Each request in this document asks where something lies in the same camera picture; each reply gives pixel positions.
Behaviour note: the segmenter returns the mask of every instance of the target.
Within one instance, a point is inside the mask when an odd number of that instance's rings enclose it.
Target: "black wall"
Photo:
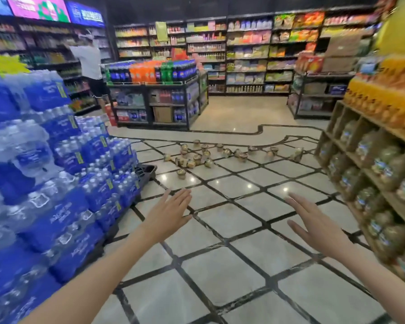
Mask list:
[[[370,5],[378,0],[104,0],[110,25]]]

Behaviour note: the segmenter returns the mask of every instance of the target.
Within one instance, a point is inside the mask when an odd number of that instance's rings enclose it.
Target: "white floor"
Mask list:
[[[252,121],[244,131],[255,132],[258,124],[270,122]],[[217,121],[216,125],[221,126],[221,122]],[[192,189],[193,199],[186,214],[190,212],[194,218],[140,259],[94,323],[390,321],[352,273],[335,260],[318,254],[286,224],[287,218],[300,223],[298,215],[283,201],[288,191],[294,191],[317,202],[358,248],[375,259],[366,248],[352,214],[313,158],[320,130],[265,126],[261,134],[249,135],[110,127],[109,132],[133,139],[139,161],[157,165],[157,171],[156,179],[142,192],[143,200],[120,223],[115,242],[106,247],[106,253],[114,250],[142,222],[166,188]],[[178,155],[181,142],[199,153],[200,148],[192,143],[195,139],[211,144],[216,166],[187,170],[186,179],[179,180],[178,168],[172,162],[163,162],[163,154]],[[234,157],[222,158],[214,147],[219,142],[232,150],[247,151],[247,146],[254,145],[260,151],[241,163]],[[279,142],[279,156],[267,157],[264,150]],[[300,164],[285,159],[297,147],[307,152]]]

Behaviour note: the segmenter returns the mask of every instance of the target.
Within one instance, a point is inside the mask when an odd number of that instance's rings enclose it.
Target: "pink sign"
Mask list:
[[[63,0],[8,0],[17,17],[70,22]]]

